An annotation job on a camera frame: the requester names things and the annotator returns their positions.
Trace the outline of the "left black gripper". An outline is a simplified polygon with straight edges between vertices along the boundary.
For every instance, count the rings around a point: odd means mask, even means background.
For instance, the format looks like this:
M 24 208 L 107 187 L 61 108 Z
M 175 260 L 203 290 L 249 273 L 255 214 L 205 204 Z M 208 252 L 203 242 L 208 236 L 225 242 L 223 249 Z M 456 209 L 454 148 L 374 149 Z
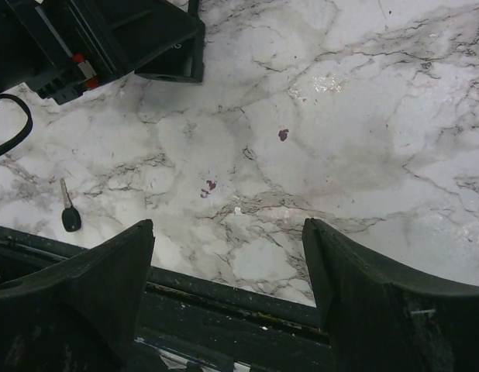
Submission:
M 200 2 L 0 1 L 0 94 L 26 84 L 62 105 L 198 32 Z

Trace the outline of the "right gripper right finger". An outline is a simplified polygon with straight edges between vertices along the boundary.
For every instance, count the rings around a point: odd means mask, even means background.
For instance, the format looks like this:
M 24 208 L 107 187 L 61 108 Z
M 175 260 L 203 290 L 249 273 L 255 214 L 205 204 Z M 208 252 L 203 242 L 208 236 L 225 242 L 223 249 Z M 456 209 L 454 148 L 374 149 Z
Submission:
M 479 287 L 377 253 L 318 219 L 302 245 L 339 371 L 479 371 Z

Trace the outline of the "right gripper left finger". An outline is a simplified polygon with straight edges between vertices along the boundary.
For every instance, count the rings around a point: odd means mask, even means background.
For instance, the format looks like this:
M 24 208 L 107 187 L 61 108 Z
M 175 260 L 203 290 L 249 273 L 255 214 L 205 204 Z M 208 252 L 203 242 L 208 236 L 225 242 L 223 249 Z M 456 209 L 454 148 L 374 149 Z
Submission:
M 122 371 L 153 254 L 147 219 L 41 270 L 0 252 L 0 371 Z

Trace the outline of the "black head key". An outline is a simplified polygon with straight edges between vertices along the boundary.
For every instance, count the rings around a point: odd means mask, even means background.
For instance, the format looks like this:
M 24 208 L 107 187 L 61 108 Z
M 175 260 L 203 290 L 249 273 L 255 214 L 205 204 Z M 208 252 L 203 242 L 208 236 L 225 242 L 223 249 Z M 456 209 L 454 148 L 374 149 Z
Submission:
M 60 188 L 64 201 L 64 210 L 61 214 L 63 227 L 68 233 L 77 232 L 81 229 L 81 216 L 72 204 L 67 191 L 67 184 L 63 178 L 60 179 Z

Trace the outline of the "black padlock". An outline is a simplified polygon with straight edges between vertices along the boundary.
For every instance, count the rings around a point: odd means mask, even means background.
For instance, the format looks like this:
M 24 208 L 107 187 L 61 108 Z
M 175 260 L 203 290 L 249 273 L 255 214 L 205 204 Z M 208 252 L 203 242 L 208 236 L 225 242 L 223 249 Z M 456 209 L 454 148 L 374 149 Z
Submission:
M 205 65 L 205 24 L 198 21 L 198 32 L 190 39 L 174 44 L 134 74 L 155 81 L 199 84 L 203 82 Z

